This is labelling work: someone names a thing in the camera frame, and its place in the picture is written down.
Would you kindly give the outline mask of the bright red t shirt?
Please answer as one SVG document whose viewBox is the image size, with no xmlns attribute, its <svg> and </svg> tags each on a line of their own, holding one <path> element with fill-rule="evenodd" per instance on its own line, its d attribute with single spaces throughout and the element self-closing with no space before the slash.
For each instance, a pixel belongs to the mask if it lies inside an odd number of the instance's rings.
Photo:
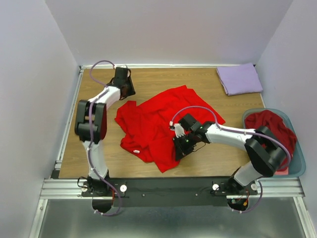
<svg viewBox="0 0 317 238">
<path fill-rule="evenodd" d="M 200 123 L 225 120 L 193 89 L 183 85 L 163 91 L 137 105 L 127 101 L 117 110 L 115 121 L 125 132 L 121 147 L 145 163 L 155 163 L 164 173 L 178 166 L 169 121 L 190 113 Z"/>
</svg>

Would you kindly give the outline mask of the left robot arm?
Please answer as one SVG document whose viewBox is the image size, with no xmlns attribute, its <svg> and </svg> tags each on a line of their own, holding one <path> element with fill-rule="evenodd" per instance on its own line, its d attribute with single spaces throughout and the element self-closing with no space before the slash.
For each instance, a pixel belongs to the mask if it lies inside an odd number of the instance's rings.
<svg viewBox="0 0 317 238">
<path fill-rule="evenodd" d="M 88 100 L 77 104 L 75 134 L 82 142 L 87 155 L 89 173 L 81 186 L 83 192 L 106 195 L 112 190 L 106 178 L 108 167 L 104 159 L 103 140 L 107 133 L 107 111 L 117 101 L 135 95 L 131 70 L 115 66 L 114 77 L 103 84 L 103 90 Z"/>
</svg>

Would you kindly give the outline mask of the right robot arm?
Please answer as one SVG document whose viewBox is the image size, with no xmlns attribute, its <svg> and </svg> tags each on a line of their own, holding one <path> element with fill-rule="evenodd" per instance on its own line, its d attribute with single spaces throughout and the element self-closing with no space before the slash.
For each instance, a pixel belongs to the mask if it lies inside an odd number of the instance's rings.
<svg viewBox="0 0 317 238">
<path fill-rule="evenodd" d="M 177 123 L 170 121 L 169 127 L 175 132 L 173 143 L 177 161 L 194 152 L 199 142 L 233 146 L 247 153 L 249 162 L 239 167 L 228 181 L 213 185 L 214 193 L 241 194 L 255 180 L 272 177 L 290 156 L 286 147 L 265 126 L 238 129 L 213 121 L 200 123 L 186 114 Z"/>
</svg>

